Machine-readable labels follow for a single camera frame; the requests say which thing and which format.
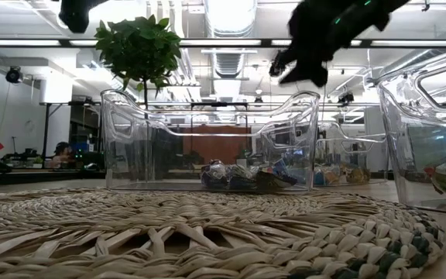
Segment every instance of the person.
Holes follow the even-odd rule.
[[[70,144],[66,142],[61,142],[56,145],[56,149],[54,150],[54,157],[52,160],[52,168],[60,168],[62,167],[62,163],[69,163],[72,161],[70,155],[72,153],[72,149]]]

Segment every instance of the green leaves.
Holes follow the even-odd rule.
[[[156,22],[154,16],[99,23],[96,49],[104,66],[123,79],[124,89],[130,80],[150,81],[158,90],[169,85],[169,72],[177,69],[176,58],[181,57],[180,37],[167,30],[169,24],[169,19]],[[147,88],[141,82],[137,90]]]

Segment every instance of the round woven mat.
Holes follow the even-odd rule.
[[[413,278],[445,250],[425,213],[358,195],[0,195],[0,278]]]

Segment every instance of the wooden floor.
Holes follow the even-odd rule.
[[[0,186],[0,193],[10,191],[25,191],[25,190],[37,190],[47,188],[84,188],[84,187],[104,187],[104,180],[81,180],[81,181],[57,181],[35,184],[17,184]],[[360,195],[372,196],[374,198],[381,198],[387,201],[397,202],[397,194],[395,185],[393,182],[386,184],[369,184],[359,186],[342,186],[342,187],[329,187],[326,188],[329,191],[340,191],[348,193],[356,193]],[[446,232],[446,214],[429,212],[430,215],[436,218],[436,220],[443,226]],[[446,255],[442,260],[439,260],[432,267],[427,268],[419,278],[424,279],[446,279]]]

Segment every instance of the transparent storage container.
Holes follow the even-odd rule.
[[[314,158],[314,186],[386,182],[386,134],[366,135],[364,125],[320,121]]]
[[[446,53],[377,84],[400,202],[446,212]]]
[[[102,93],[106,181],[117,190],[304,191],[320,96],[266,104],[136,104]]]

